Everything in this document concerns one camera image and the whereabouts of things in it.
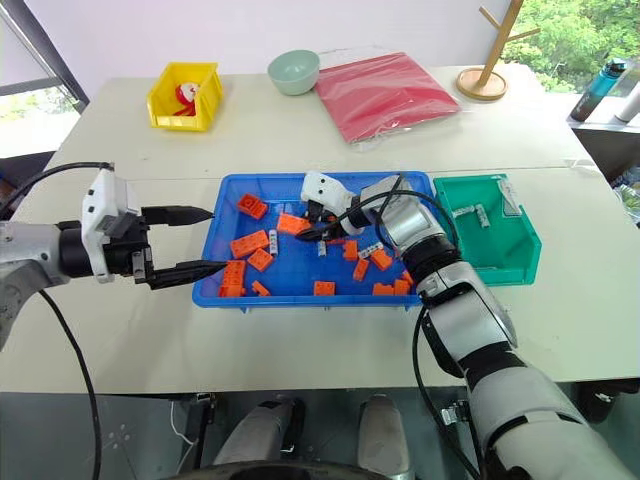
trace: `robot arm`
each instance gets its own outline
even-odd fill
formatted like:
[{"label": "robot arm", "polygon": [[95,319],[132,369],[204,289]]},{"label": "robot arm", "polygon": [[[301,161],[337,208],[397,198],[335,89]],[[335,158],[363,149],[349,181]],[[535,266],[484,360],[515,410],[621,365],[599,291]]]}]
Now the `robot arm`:
[{"label": "robot arm", "polygon": [[[384,200],[367,199],[389,192],[397,180],[397,175],[388,177],[357,196],[311,172],[301,197],[323,208],[329,205],[336,216],[350,212],[341,227],[353,235],[379,218]],[[402,179],[400,185],[398,190],[411,189]],[[337,194],[326,201],[326,192]],[[363,207],[349,210],[358,204]],[[320,216],[320,207],[311,204],[309,212]],[[429,309],[422,330],[438,364],[467,382],[490,478],[635,478],[557,385],[515,354],[509,315],[433,214],[415,197],[395,195],[380,220]],[[313,238],[311,233],[300,237]]]},{"label": "robot arm", "polygon": [[152,290],[213,275],[225,262],[196,260],[156,270],[147,232],[151,225],[191,225],[211,218],[195,207],[137,205],[111,170],[100,170],[82,203],[82,221],[57,225],[0,222],[0,350],[22,306],[34,293],[94,276],[133,276]]}]

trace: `wire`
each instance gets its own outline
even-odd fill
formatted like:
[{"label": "wire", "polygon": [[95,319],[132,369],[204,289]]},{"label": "wire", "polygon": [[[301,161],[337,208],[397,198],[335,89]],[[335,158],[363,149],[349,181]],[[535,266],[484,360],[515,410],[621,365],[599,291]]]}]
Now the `wire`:
[{"label": "wire", "polygon": [[[402,182],[402,179],[403,179],[403,176],[398,175],[398,179],[393,184],[393,187],[391,187],[391,190],[389,190],[389,193],[392,193],[394,190],[398,189],[398,187],[400,186],[400,182]],[[382,243],[385,247],[393,250],[393,245],[387,242],[387,240],[382,236],[382,233],[380,232],[380,224],[382,223],[382,214],[387,208],[387,205],[389,205],[391,198],[392,198],[392,195],[389,195],[387,196],[387,198],[384,199],[384,202],[382,202],[382,206],[380,207],[380,210],[378,210],[378,213],[376,215],[375,229],[376,229],[376,237],[378,237],[378,240],[380,240],[380,243]]]},{"label": "wire", "polygon": [[196,443],[198,443],[197,440],[195,442],[193,442],[191,445],[189,445],[189,448],[187,448],[187,451],[184,452],[184,455],[182,456],[182,460],[180,460],[180,463],[178,463],[178,468],[176,469],[176,475],[178,475],[180,473],[180,470],[182,469],[182,465],[184,464],[184,461],[189,456],[189,453],[191,452],[191,449],[196,446]]},{"label": "wire", "polygon": [[177,429],[175,424],[173,423],[173,405],[175,402],[171,402],[171,416],[169,417],[169,419],[171,420],[171,428],[173,429],[173,433],[175,433],[177,436],[179,436],[182,440],[184,440],[185,443],[191,445],[192,447],[196,444],[195,441],[191,441],[189,440],[187,437],[185,437],[182,433],[180,433]]},{"label": "wire", "polygon": [[426,311],[426,306],[423,306],[420,310],[418,320],[416,320],[416,327],[413,330],[413,342],[411,345],[411,353],[413,357],[413,373],[415,374],[416,381],[418,382],[418,389],[420,390],[420,395],[422,395],[422,399],[424,400],[427,410],[429,410],[429,413],[436,423],[436,427],[438,427],[438,433],[440,434],[440,437],[455,454],[460,463],[462,463],[462,466],[465,468],[465,470],[467,470],[469,475],[471,475],[474,480],[480,480],[480,474],[478,473],[478,470],[476,470],[476,468],[471,464],[464,452],[449,435],[447,427],[442,421],[442,418],[440,418],[440,415],[438,414],[438,411],[436,410],[436,407],[433,404],[431,397],[427,393],[427,389],[425,388],[424,383],[422,382],[422,375],[420,374],[420,364],[418,363],[418,337],[420,336],[420,328],[422,326]]},{"label": "wire", "polygon": [[50,168],[49,170],[45,170],[44,172],[37,173],[9,195],[9,198],[7,198],[2,206],[0,206],[0,218],[3,218],[4,214],[9,210],[9,207],[20,197],[20,195],[24,194],[40,180],[44,180],[51,175],[64,172],[66,170],[72,170],[74,168],[104,168],[106,170],[113,170],[113,165],[106,162],[74,162],[59,165],[57,167]]},{"label": "wire", "polygon": [[49,296],[47,292],[44,290],[40,290],[40,295],[45,301],[49,304],[53,313],[55,313],[58,318],[58,322],[60,322],[60,326],[62,330],[64,330],[65,335],[69,339],[69,343],[73,347],[74,352],[76,352],[76,357],[78,357],[78,363],[80,364],[80,370],[82,371],[82,377],[84,378],[84,383],[87,386],[87,392],[89,393],[89,404],[91,405],[91,419],[93,421],[93,438],[94,438],[94,454],[93,454],[93,474],[91,478],[93,480],[98,480],[100,477],[100,468],[102,467],[102,433],[100,429],[100,417],[98,416],[98,402],[96,400],[96,392],[93,390],[93,383],[91,383],[91,376],[89,375],[89,369],[87,368],[87,363],[84,361],[84,355],[82,355],[82,350],[80,350],[80,346],[67,325],[60,308],[56,305],[56,302],[53,301],[53,298]]},{"label": "wire", "polygon": [[372,195],[371,197],[367,198],[366,200],[363,200],[362,202],[358,203],[357,205],[354,205],[353,207],[348,208],[343,214],[339,215],[333,222],[331,223],[327,223],[326,225],[323,225],[320,228],[312,228],[312,229],[308,229],[305,230],[303,232],[300,232],[297,237],[298,238],[304,238],[304,234],[307,232],[314,232],[316,234],[320,234],[322,235],[322,233],[324,233],[325,231],[331,229],[331,228],[335,228],[336,226],[338,226],[340,224],[340,222],[342,220],[344,220],[345,218],[347,218],[349,215],[351,215],[353,212],[355,212],[356,210],[361,209],[362,207],[364,207],[365,205],[370,204],[371,202],[375,202],[376,200],[380,199],[380,198],[385,198],[385,197],[390,197],[393,195],[408,195],[411,197],[418,197],[424,201],[426,201],[427,203],[433,205],[435,207],[436,210],[438,210],[438,213],[440,213],[440,215],[442,215],[442,217],[446,220],[448,226],[449,226],[449,230],[451,232],[451,236],[453,237],[453,244],[456,248],[459,248],[459,240],[458,240],[458,232],[456,230],[456,227],[453,223],[453,220],[451,220],[451,217],[449,216],[449,214],[447,213],[447,211],[442,208],[442,205],[440,205],[437,201],[435,201],[433,198],[431,198],[430,196],[428,196],[425,193],[422,192],[416,192],[414,190],[395,190],[394,192],[381,192],[381,193],[376,193],[375,195]]}]

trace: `blue plastic tray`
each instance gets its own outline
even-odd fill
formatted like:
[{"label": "blue plastic tray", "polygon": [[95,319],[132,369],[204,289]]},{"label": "blue plastic tray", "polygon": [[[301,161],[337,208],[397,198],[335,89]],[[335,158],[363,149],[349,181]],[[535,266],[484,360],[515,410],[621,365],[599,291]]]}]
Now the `blue plastic tray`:
[{"label": "blue plastic tray", "polygon": [[[328,173],[339,180],[352,192],[376,183],[397,172]],[[412,188],[432,195],[429,178],[421,172],[403,172]],[[280,213],[302,216],[306,210],[300,200],[300,190],[304,174],[254,174],[228,175],[222,180],[220,193],[214,211],[215,217],[209,227],[207,240],[202,252],[205,260],[232,259],[229,244],[232,240],[257,230],[275,229]],[[241,213],[236,203],[245,193],[260,197],[269,210],[261,220],[254,220]],[[358,241],[358,249],[365,248],[378,240],[373,227],[365,228],[362,235],[353,237]],[[342,245],[327,245],[327,256],[318,257],[317,244],[296,240],[293,235],[278,232],[278,256],[264,273],[247,264],[244,297],[218,297],[218,288],[223,272],[198,281],[193,288],[193,301],[201,307],[246,308],[283,306],[348,306],[348,305],[418,305],[419,299],[413,293],[402,296],[374,296],[373,284],[381,282],[393,284],[401,277],[404,266],[399,260],[385,272],[370,264],[363,282],[353,280],[356,262],[348,262],[342,257]],[[258,280],[271,296],[259,297],[251,290],[251,283]],[[313,282],[336,282],[335,296],[314,296]]]}]

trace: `tree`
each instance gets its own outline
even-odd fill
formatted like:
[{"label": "tree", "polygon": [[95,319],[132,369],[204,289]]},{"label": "tree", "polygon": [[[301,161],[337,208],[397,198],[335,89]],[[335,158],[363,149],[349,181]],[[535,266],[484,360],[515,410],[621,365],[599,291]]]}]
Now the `tree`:
[{"label": "tree", "polygon": [[56,115],[73,111],[73,105],[58,87],[0,97],[0,122],[9,122],[34,114]]},{"label": "tree", "polygon": [[640,53],[640,0],[525,0],[505,62],[529,65],[549,91],[582,91],[605,61]]}]

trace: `green plastic bin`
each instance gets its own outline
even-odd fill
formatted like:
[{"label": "green plastic bin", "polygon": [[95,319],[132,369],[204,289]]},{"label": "green plastic bin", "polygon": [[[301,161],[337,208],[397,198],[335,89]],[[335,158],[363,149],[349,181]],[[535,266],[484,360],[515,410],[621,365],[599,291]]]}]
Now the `green plastic bin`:
[{"label": "green plastic bin", "polygon": [[490,226],[483,228],[475,212],[453,218],[462,257],[487,285],[530,285],[536,278],[542,243],[529,217],[510,215],[498,182],[504,174],[436,178],[437,198],[453,218],[453,211],[481,204]]}]

